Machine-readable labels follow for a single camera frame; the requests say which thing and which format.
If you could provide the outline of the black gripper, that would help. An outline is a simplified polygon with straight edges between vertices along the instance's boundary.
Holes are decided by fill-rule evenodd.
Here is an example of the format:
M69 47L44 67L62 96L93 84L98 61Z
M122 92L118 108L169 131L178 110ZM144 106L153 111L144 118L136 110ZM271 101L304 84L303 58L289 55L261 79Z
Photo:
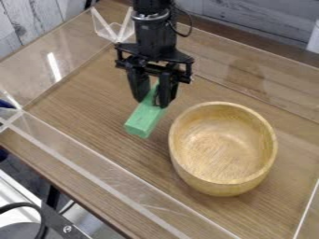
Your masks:
M136 41L116 43L116 66L126 69L129 89L140 103L149 92L149 75L158 76L154 105L165 108L176 99L178 82L189 83L193 58L178 51L176 12L134 12L132 17Z

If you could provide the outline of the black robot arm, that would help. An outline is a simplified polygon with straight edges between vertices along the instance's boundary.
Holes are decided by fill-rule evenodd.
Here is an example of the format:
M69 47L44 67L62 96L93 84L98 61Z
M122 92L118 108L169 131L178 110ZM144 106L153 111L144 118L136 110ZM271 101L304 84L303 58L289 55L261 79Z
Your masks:
M153 106L165 108L174 100L178 83L190 83L194 59L177 49L174 0L133 0L134 43L116 43L116 66L126 73L133 98L141 102L150 91L149 76L158 77Z

